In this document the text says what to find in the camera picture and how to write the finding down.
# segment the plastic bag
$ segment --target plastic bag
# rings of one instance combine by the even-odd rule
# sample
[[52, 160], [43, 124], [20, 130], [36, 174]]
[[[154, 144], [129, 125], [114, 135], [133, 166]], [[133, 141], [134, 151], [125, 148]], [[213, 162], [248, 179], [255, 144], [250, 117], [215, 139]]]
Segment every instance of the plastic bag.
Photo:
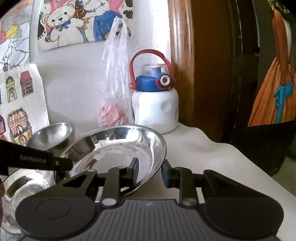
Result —
[[133, 124], [131, 89], [128, 80], [128, 38], [125, 21], [116, 17], [105, 42], [103, 60], [107, 62], [106, 81], [102, 87], [100, 127]]

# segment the red bottle handle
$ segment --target red bottle handle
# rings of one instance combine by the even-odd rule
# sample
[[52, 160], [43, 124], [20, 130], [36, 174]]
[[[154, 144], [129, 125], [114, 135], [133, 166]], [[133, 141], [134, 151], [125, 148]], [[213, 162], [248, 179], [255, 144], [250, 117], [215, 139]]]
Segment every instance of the red bottle handle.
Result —
[[165, 56], [163, 55], [163, 53], [155, 50], [155, 49], [143, 49], [141, 51], [139, 51], [138, 53], [136, 53], [134, 55], [134, 57], [131, 59], [131, 63], [130, 63], [130, 75], [131, 75], [131, 86], [133, 90], [137, 89], [137, 83], [136, 83], [136, 79], [135, 79], [135, 73], [133, 71], [133, 61], [135, 60], [135, 58], [137, 56], [139, 56], [140, 54], [143, 53], [151, 53], [151, 54], [155, 54], [158, 57], [160, 57], [166, 64], [166, 66], [168, 67], [168, 72], [170, 74], [170, 76], [172, 77], [173, 83], [176, 83], [176, 79], [174, 78], [174, 73], [173, 73], [173, 69], [172, 69], [172, 65], [171, 63], [165, 58]]

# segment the stainless steel bowl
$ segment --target stainless steel bowl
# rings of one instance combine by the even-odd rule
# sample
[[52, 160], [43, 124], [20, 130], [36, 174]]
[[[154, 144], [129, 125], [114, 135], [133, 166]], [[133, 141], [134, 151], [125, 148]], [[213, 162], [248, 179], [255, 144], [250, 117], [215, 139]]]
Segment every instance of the stainless steel bowl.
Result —
[[54, 185], [54, 175], [50, 171], [18, 169], [4, 180], [5, 195], [2, 197], [2, 228], [10, 234], [20, 234], [15, 220], [15, 211], [26, 197], [34, 195]]
[[52, 152], [60, 156], [73, 143], [75, 138], [74, 126], [61, 122], [52, 124], [37, 131], [27, 142], [27, 147]]
[[128, 166], [137, 157], [137, 184], [134, 188], [121, 190], [122, 195], [128, 195], [154, 176], [165, 155], [165, 140], [158, 132], [144, 126], [117, 126], [92, 131], [69, 147], [61, 157], [73, 161], [71, 177], [88, 169], [104, 173], [112, 167]]

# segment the white table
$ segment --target white table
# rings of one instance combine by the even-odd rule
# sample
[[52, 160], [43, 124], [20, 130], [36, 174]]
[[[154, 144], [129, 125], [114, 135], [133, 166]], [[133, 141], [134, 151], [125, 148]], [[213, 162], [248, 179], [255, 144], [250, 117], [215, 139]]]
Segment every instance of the white table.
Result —
[[[205, 169], [212, 169], [278, 201], [284, 209], [284, 221], [277, 237], [282, 241], [296, 240], [296, 197], [253, 164], [235, 147], [212, 142], [200, 129], [182, 124], [178, 124], [174, 131], [164, 134], [163, 137], [167, 144], [166, 159], [172, 167], [186, 167], [191, 169], [193, 173], [200, 174]], [[132, 197], [176, 199], [178, 198], [178, 190], [175, 188], [166, 189], [161, 173], [158, 172]]]

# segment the white bottle body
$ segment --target white bottle body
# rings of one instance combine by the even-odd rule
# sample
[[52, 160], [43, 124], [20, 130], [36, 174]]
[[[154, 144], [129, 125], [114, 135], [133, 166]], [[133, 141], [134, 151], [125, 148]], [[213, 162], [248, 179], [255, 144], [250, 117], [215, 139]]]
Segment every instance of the white bottle body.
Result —
[[134, 91], [132, 96], [135, 123], [164, 134], [176, 128], [179, 96], [175, 89], [162, 92]]

